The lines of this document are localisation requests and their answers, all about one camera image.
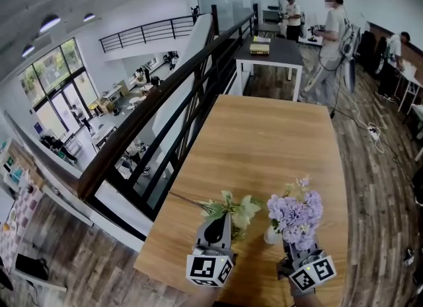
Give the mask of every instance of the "white t-shirt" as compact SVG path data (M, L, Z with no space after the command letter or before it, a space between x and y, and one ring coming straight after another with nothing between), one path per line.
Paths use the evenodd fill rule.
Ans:
M387 40L387 45L389 46L389 55L401 57L401 37L399 34L392 35L391 38Z
M331 9L326 19L325 30L338 33L338 40L323 40L321 57L336 60L341 56L340 41L345 35L347 16L343 6Z
M294 16L294 15L301 15L301 8L297 3L294 4L288 4L286 7L286 12L288 16ZM291 18L289 19L290 26L299 26L301 25L301 19L300 18Z

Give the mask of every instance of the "book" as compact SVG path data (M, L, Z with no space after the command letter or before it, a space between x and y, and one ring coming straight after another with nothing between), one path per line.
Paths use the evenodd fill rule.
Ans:
M250 53L252 55L268 55L270 52L269 44L251 44Z

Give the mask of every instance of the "power strip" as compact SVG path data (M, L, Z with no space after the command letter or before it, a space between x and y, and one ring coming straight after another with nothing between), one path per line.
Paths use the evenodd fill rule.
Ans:
M379 133L377 132L375 127L367 127L367 130L369 131L370 137L373 138L374 141L379 140Z

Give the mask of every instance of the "glass wall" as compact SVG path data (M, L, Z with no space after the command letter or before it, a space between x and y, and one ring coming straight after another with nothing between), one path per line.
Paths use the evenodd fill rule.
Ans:
M36 60L19 75L19 80L42 125L57 138L80 128L72 105L79 106L85 117L91 118L88 106L97 95L75 39Z

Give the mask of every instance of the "black railing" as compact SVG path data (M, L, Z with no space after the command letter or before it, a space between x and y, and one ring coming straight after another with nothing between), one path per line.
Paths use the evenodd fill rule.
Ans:
M146 44L154 40L189 36L199 16L201 15L176 17L136 26L101 38L100 43L104 53L106 53L134 44Z
M80 178L80 197L89 200L95 195L102 181L107 180L143 214L151 220L155 219L217 96L225 91L235 73L233 56L243 45L245 38L252 35L254 16L255 14L251 13L208 44L179 67L159 88L151 92L117 131L111 134L89 164ZM211 67L207 70L209 59ZM137 139L137 135L161 106L191 75L194 75L192 89L187 91L187 95L132 170L130 177L125 179L115 164L125 155L131 142ZM164 151L161 149L163 140L169 137L174 129L173 125L184 113L182 127L177 132L172 131L174 139L171 146ZM154 162L153 157L157 156L158 152L162 152L160 164L152 167L154 172L151 178L143 177L141 173L149 163Z

